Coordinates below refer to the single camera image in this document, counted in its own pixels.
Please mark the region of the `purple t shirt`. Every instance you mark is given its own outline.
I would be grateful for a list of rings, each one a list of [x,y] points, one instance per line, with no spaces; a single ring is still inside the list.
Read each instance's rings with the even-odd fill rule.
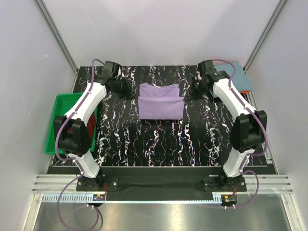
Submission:
[[[180,97],[178,84],[139,86],[138,114],[140,120],[181,120],[184,112],[184,98]]]

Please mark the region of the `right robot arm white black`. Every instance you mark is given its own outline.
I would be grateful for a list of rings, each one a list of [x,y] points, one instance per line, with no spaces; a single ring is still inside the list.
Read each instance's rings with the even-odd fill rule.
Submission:
[[[197,69],[198,74],[192,79],[185,101],[200,100],[206,92],[211,92],[221,99],[233,117],[231,152],[218,177],[209,184],[212,188],[229,191],[240,182],[249,158],[266,152],[256,153],[255,150],[261,144],[265,148],[268,146],[267,114],[250,105],[233,84],[234,74],[218,71],[213,60],[200,62]]]

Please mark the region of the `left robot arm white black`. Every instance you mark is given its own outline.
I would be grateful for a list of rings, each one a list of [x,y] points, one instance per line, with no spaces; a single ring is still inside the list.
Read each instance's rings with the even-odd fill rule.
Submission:
[[[80,179],[95,191],[103,187],[104,179],[90,151],[91,136],[87,125],[95,108],[110,92],[122,100],[133,96],[122,66],[105,61],[99,74],[91,72],[90,82],[73,107],[53,120],[56,156],[64,162],[74,162],[80,170]]]

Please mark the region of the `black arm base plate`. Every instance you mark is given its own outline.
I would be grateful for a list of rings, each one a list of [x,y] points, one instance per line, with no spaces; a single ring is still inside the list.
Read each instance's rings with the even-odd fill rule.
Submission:
[[[212,188],[221,167],[102,167],[107,193],[201,198],[203,193],[246,192],[243,177],[234,187]]]

